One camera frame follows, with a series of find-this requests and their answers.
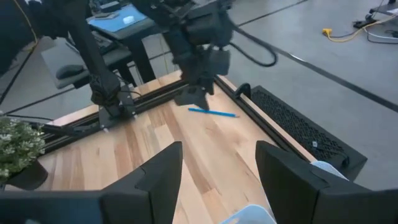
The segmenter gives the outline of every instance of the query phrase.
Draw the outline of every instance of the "black speaker grille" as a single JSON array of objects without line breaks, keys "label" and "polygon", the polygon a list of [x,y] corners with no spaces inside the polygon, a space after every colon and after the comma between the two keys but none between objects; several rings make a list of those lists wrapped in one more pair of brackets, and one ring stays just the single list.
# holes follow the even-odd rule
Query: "black speaker grille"
[{"label": "black speaker grille", "polygon": [[276,97],[255,88],[251,99],[316,159],[329,161],[338,154],[344,154],[342,146],[309,124],[306,121],[308,119],[305,120],[298,116],[297,112],[288,109]]}]

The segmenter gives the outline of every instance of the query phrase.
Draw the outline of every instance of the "black metal rail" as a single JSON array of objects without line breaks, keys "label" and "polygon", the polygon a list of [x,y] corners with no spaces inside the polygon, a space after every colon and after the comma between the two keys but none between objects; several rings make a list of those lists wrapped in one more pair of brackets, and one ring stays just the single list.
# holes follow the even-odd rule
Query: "black metal rail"
[{"label": "black metal rail", "polygon": [[[235,91],[227,83],[225,83],[219,77],[216,77],[215,84],[218,85],[265,133],[267,133],[281,149],[293,152],[300,158],[307,160],[303,155],[297,152],[294,146],[288,140],[286,140],[286,138],[283,137],[283,135],[281,135],[281,133],[279,133],[271,124],[269,124],[256,110],[248,105],[240,96],[236,96]],[[136,114],[143,113],[172,100],[186,85],[186,82],[179,80],[138,97],[134,100]],[[85,131],[82,131],[80,134],[74,136],[57,136],[55,134],[45,134],[45,153],[48,154],[63,146],[100,131],[101,128],[98,112],[78,119],[64,127],[77,128],[84,126],[90,128],[87,128]]]}]

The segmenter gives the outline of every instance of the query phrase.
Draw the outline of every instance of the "plant pot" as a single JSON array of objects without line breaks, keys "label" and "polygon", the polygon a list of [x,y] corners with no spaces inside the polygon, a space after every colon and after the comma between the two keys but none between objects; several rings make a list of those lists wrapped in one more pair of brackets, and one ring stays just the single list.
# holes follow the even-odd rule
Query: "plant pot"
[{"label": "plant pot", "polygon": [[22,190],[35,190],[40,187],[47,179],[49,173],[38,162],[33,162],[16,175],[13,175],[6,184],[18,187]]}]

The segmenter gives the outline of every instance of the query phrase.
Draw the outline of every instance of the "pencil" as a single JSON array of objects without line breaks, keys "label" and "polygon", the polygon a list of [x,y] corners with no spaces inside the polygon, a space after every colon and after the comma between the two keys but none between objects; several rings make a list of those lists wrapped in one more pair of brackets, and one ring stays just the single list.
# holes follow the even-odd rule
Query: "pencil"
[{"label": "pencil", "polygon": [[196,108],[188,108],[188,110],[189,111],[194,111],[194,112],[215,114],[215,115],[220,115],[220,116],[229,116],[229,117],[232,117],[232,118],[238,118],[239,117],[236,114],[219,112],[219,111],[203,110],[203,109],[196,109]]}]

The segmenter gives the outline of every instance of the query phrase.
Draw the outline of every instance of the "wooden tabletop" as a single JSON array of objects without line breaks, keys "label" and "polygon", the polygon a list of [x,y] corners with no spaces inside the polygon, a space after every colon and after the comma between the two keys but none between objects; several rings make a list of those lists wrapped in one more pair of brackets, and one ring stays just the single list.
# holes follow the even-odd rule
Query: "wooden tabletop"
[{"label": "wooden tabletop", "polygon": [[[135,90],[147,93],[178,79],[175,72]],[[174,223],[218,223],[252,203],[269,209],[254,152],[257,140],[272,140],[216,85],[215,94],[207,99],[212,110],[240,117],[190,112],[187,106],[167,102],[108,133],[92,134],[41,157],[49,177],[39,190],[102,189],[169,144],[181,141],[184,159]],[[54,123],[66,124],[97,110],[90,106]],[[278,130],[308,160],[315,160],[280,127]]]}]

